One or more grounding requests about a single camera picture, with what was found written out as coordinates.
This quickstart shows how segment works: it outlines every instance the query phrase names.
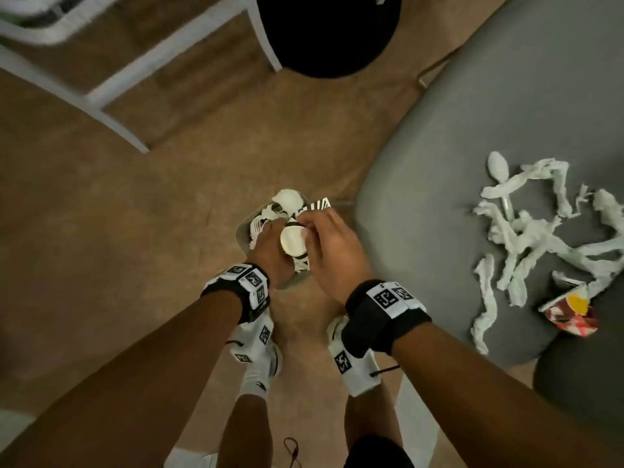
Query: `black round object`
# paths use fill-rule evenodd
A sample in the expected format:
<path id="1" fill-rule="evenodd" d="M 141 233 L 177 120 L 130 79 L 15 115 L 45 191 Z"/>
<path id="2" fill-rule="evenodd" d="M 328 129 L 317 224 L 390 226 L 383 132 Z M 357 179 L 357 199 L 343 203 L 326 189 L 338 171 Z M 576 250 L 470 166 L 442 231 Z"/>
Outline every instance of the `black round object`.
<path id="1" fill-rule="evenodd" d="M 260 17 L 284 67 L 336 78 L 366 67 L 386 48 L 401 0 L 258 0 Z"/>

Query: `forearm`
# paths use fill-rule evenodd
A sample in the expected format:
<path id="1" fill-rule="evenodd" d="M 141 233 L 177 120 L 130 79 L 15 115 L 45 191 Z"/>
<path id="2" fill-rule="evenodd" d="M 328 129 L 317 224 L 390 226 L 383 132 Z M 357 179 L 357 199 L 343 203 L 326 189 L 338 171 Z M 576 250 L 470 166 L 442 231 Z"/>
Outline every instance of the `forearm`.
<path id="1" fill-rule="evenodd" d="M 613 466 L 605 448 L 537 394 L 431 323 L 393 356 L 468 466 Z"/>
<path id="2" fill-rule="evenodd" d="M 0 465 L 161 466 L 240 314 L 230 292 L 194 302 L 58 400 Z"/>

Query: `gray tabletop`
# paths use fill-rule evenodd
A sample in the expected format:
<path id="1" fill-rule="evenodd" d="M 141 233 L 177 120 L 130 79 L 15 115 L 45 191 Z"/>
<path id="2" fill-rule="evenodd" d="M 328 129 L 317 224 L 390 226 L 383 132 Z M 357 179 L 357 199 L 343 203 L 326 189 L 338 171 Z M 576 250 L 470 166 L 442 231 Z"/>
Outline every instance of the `gray tabletop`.
<path id="1" fill-rule="evenodd" d="M 489 221 L 471 214 L 481 188 L 494 185 L 490 151 L 500 151 L 512 173 L 542 158 L 568 161 L 570 200 L 585 182 L 623 202 L 623 149 L 624 0 L 509 0 L 380 152 L 358 196 L 357 230 L 381 275 L 403 283 L 435 322 L 471 342 L 472 320 L 483 310 L 472 270 L 484 253 L 494 252 L 497 263 L 504 257 L 486 239 Z M 531 181 L 512 195 L 516 210 L 552 219 L 551 187 Z M 586 213 L 557 235 L 577 246 L 608 232 Z M 542 258 L 526 281 L 524 308 L 509 307 L 495 291 L 499 317 L 485 342 L 496 364 L 534 359 L 557 334 L 535 311 L 553 296 L 552 269 L 570 270 Z"/>

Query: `person's left arm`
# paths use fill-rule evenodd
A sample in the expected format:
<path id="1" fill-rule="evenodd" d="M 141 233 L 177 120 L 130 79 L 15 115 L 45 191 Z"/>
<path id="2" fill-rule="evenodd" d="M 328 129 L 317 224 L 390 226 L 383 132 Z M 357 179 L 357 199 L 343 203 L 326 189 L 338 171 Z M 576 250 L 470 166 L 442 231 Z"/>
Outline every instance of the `person's left arm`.
<path id="1" fill-rule="evenodd" d="M 270 222 L 246 262 L 271 285 L 293 262 L 283 221 Z M 162 466 L 242 311 L 230 291 L 199 298 L 55 402 L 0 454 L 0 466 Z"/>

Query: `person's right hand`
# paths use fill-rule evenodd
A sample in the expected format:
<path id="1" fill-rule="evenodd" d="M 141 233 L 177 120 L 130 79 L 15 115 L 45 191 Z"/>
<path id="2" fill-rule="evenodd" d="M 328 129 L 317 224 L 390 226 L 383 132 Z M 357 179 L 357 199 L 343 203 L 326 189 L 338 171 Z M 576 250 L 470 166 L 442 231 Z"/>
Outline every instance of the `person's right hand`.
<path id="1" fill-rule="evenodd" d="M 370 264 L 355 232 L 333 208 L 303 212 L 310 271 L 326 293 L 345 304 L 358 286 L 374 279 Z"/>

